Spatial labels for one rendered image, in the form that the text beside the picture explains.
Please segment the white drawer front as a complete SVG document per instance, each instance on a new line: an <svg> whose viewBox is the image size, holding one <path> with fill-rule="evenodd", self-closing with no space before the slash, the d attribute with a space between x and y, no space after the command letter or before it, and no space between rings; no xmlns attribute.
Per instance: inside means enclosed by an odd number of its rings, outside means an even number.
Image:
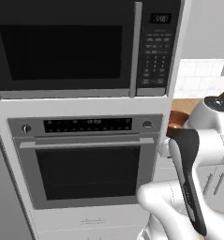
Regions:
<svg viewBox="0 0 224 240"><path fill-rule="evenodd" d="M81 225L85 218L106 223ZM148 218L138 204L32 211L37 240L136 240Z"/></svg>

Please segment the black microwave oven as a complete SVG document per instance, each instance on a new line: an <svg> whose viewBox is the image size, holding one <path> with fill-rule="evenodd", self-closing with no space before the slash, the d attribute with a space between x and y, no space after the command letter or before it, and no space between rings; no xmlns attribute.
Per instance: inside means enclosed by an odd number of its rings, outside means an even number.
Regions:
<svg viewBox="0 0 224 240"><path fill-rule="evenodd" d="M169 74L172 69L172 54L175 47L175 35L180 26L179 14L183 6L182 0L134 0L142 2L142 21L140 32L140 48L136 79L137 97L161 97L168 88ZM120 96L113 94L88 95L83 91L60 92L41 97L37 93L21 92L14 97L8 93L4 99L15 98L119 98L127 97L127 92Z"/></svg>

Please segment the grey built-in oven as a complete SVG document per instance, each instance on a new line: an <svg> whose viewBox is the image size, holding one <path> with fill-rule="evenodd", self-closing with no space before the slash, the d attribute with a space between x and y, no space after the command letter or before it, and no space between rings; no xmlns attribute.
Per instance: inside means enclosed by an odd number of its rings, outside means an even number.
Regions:
<svg viewBox="0 0 224 240"><path fill-rule="evenodd" d="M144 121L151 121L152 127L142 126ZM156 134L159 143L162 116L160 114L104 115L99 117L30 117L9 118L7 120L14 142L16 137L65 137L65 136L106 136L130 134ZM31 130L25 134L22 126Z"/></svg>

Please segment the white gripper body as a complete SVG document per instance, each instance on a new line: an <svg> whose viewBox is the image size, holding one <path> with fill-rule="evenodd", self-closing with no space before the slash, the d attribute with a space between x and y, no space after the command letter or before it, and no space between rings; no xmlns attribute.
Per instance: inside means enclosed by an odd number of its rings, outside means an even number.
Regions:
<svg viewBox="0 0 224 240"><path fill-rule="evenodd" d="M169 139L166 139L158 147L158 153L162 158L171 158L170 148L169 148Z"/></svg>

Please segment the white tall cabinet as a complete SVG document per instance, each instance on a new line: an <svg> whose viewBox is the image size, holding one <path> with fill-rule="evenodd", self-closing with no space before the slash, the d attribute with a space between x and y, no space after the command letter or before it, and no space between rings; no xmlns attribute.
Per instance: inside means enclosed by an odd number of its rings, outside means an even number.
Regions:
<svg viewBox="0 0 224 240"><path fill-rule="evenodd" d="M180 26L175 35L175 47L172 54L172 69L169 74L169 86L162 97L86 97L86 98L35 98L1 99L0 98L0 149L7 165L7 170L17 194L23 215L33 240L37 240L28 187L22 174L22 168L16 153L7 120L11 117L45 116L94 116L160 113L163 115L159 139L166 138L172 99L177 79L181 52L192 0L182 0L179 14Z"/></svg>

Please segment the grey oven door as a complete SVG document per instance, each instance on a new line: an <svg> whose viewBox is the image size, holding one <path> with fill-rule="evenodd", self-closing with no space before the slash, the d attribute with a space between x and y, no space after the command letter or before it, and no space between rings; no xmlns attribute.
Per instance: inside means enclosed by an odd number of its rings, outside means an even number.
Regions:
<svg viewBox="0 0 224 240"><path fill-rule="evenodd" d="M154 144L20 149L21 143L105 143L153 138ZM14 139L22 173L37 210L136 204L139 186L152 180L156 134L25 137Z"/></svg>

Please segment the grey fridge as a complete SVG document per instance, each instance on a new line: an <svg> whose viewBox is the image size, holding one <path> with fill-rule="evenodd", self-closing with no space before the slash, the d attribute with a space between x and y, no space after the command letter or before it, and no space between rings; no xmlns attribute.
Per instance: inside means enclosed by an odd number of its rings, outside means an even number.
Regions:
<svg viewBox="0 0 224 240"><path fill-rule="evenodd" d="M0 240L33 240L0 150Z"/></svg>

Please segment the white wall cabinet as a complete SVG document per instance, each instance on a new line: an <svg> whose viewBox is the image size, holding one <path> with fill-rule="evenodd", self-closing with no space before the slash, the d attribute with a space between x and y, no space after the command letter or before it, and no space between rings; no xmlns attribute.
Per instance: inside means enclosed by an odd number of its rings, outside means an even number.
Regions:
<svg viewBox="0 0 224 240"><path fill-rule="evenodd" d="M192 0L183 59L224 59L224 0Z"/></svg>

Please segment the black microwave door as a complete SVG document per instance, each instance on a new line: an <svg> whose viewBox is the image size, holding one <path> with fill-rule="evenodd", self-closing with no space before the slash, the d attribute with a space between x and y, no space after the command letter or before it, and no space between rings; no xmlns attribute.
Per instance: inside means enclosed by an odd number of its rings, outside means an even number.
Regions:
<svg viewBox="0 0 224 240"><path fill-rule="evenodd" d="M134 0L0 0L0 92L124 95Z"/></svg>

